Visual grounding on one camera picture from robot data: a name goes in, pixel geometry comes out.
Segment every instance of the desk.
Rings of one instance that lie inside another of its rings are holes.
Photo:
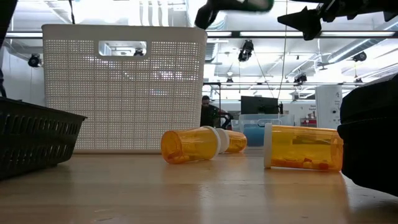
[[[0,182],[0,223],[398,223],[398,198],[340,173],[264,170],[254,149],[182,165],[73,156]]]

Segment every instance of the ceiling light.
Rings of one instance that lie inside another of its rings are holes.
[[[251,31],[251,32],[241,32],[241,37],[302,37],[303,33],[298,31],[292,32],[263,32],[263,31]]]
[[[223,32],[223,31],[207,31],[208,37],[230,37],[232,32]]]
[[[214,44],[221,44],[221,43],[228,43],[229,40],[220,40],[220,39],[207,39],[208,43],[214,43]]]
[[[7,32],[7,39],[41,39],[43,38],[42,32]]]
[[[321,37],[390,37],[394,35],[395,32],[387,31],[355,31],[355,32],[330,32],[323,31]]]

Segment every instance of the perforated basket wall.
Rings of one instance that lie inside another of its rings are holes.
[[[200,125],[206,32],[185,27],[44,25],[48,107],[87,116],[75,152],[158,153],[163,133]],[[102,56],[101,40],[147,42]]]

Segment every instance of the man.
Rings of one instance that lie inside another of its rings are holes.
[[[200,126],[214,127],[215,121],[219,120],[219,111],[218,107],[210,104],[210,97],[203,96],[201,98]]]

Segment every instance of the computer monitor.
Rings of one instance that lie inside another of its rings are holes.
[[[278,99],[241,96],[241,114],[278,114]]]

